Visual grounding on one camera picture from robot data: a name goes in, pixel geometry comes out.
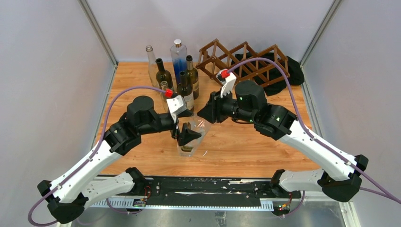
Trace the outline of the clear round glass bottle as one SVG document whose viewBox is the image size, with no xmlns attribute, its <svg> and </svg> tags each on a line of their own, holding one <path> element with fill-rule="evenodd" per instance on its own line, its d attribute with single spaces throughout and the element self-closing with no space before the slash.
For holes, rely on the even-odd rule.
<svg viewBox="0 0 401 227">
<path fill-rule="evenodd" d="M 159 83 L 157 81 L 156 75 L 158 72 L 156 65 L 156 57 L 151 45 L 146 46 L 146 52 L 148 56 L 148 75 L 153 87 L 159 88 Z"/>
</svg>

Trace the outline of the dark bottle barcode label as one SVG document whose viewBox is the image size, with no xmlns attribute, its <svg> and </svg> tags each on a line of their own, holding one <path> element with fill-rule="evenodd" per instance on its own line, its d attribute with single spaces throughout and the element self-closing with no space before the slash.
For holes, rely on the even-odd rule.
<svg viewBox="0 0 401 227">
<path fill-rule="evenodd" d="M 186 56 L 187 74 L 189 75 L 192 83 L 194 99 L 199 97 L 199 75 L 197 69 L 193 66 L 193 58 L 191 55 Z"/>
</svg>

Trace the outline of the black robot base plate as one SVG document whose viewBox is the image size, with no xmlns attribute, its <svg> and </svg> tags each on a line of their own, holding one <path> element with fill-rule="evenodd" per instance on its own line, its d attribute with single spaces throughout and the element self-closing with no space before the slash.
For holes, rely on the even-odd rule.
<svg viewBox="0 0 401 227">
<path fill-rule="evenodd" d="M 146 189 L 111 196 L 115 208 L 274 211 L 294 207 L 300 191 L 275 195 L 269 178 L 147 176 Z"/>
</svg>

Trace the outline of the blue square glass bottle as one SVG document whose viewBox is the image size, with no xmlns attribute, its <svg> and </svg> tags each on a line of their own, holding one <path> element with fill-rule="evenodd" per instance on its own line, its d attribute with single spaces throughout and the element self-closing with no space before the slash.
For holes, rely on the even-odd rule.
<svg viewBox="0 0 401 227">
<path fill-rule="evenodd" d="M 174 40 L 174 45 L 170 48 L 174 75 L 176 79 L 176 84 L 180 83 L 180 72 L 187 70 L 186 56 L 187 47 L 182 44 L 180 39 Z"/>
</svg>

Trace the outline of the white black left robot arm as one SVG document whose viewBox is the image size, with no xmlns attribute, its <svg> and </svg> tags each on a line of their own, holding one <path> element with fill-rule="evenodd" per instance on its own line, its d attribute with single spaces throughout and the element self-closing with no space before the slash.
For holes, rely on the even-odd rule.
<svg viewBox="0 0 401 227">
<path fill-rule="evenodd" d="M 178 126 L 180 117 L 193 114 L 193 105 L 180 95 L 167 100 L 168 112 L 157 113 L 149 96 L 139 96 L 127 106 L 118 122 L 112 124 L 96 146 L 68 172 L 53 181 L 38 184 L 47 207 L 57 222 L 66 224 L 78 218 L 94 203 L 120 193 L 147 195 L 149 183 L 135 167 L 121 174 L 93 183 L 103 169 L 122 158 L 141 143 L 141 136 L 170 131 L 180 146 L 200 138 L 189 124 Z"/>
</svg>

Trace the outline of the dark bottle rack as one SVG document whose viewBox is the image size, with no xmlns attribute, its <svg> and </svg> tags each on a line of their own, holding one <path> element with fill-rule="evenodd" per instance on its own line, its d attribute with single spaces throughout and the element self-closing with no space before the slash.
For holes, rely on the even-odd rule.
<svg viewBox="0 0 401 227">
<path fill-rule="evenodd" d="M 179 73 L 179 84 L 177 85 L 178 94 L 181 95 L 185 102 L 187 109 L 190 111 L 194 110 L 194 95 L 191 78 L 185 71 L 180 71 Z"/>
</svg>

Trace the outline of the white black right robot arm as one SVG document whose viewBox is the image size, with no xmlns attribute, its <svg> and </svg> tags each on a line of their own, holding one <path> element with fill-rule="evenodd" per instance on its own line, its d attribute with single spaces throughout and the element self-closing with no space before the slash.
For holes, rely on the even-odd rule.
<svg viewBox="0 0 401 227">
<path fill-rule="evenodd" d="M 313 171 L 279 169 L 270 181 L 270 191 L 283 197 L 295 191 L 323 192 L 340 202 L 350 201 L 360 190 L 361 172 L 368 164 L 363 155 L 349 155 L 308 130 L 298 117 L 280 105 L 267 102 L 264 89 L 243 81 L 234 93 L 212 92 L 198 116 L 210 123 L 227 118 L 253 124 L 260 134 L 297 149 L 319 165 Z"/>
</svg>

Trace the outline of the small clear bottle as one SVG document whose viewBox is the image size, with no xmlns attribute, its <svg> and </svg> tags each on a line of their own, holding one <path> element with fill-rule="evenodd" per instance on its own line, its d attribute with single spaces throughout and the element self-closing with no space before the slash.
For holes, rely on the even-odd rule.
<svg viewBox="0 0 401 227">
<path fill-rule="evenodd" d="M 184 118 L 177 145 L 178 155 L 182 157 L 193 156 L 210 128 L 211 123 L 197 114 Z"/>
</svg>

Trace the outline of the dark bottle white label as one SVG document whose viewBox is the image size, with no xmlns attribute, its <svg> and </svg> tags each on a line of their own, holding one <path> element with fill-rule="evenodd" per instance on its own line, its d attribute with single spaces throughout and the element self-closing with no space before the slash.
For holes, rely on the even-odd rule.
<svg viewBox="0 0 401 227">
<path fill-rule="evenodd" d="M 165 69 L 163 60 L 161 58 L 156 59 L 156 65 L 158 68 L 158 72 L 156 74 L 156 79 L 160 89 L 166 90 L 171 89 L 174 90 L 173 80 L 171 73 Z"/>
</svg>

